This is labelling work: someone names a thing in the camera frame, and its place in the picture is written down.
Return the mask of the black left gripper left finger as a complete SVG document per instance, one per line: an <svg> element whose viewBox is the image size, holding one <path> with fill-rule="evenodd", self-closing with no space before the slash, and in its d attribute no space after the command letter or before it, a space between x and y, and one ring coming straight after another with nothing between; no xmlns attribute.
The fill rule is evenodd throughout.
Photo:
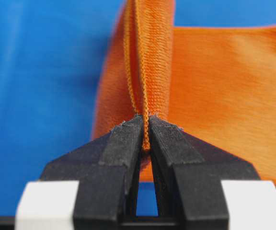
<svg viewBox="0 0 276 230"><path fill-rule="evenodd" d="M16 210L18 230L111 230L138 184L140 116L51 162L29 182Z"/></svg>

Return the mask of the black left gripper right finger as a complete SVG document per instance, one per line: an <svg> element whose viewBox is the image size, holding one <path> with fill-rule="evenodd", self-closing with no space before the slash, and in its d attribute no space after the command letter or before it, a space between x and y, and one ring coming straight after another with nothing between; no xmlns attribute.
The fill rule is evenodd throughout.
<svg viewBox="0 0 276 230"><path fill-rule="evenodd" d="M251 163L155 116L149 138L160 215L186 230L276 230L276 187Z"/></svg>

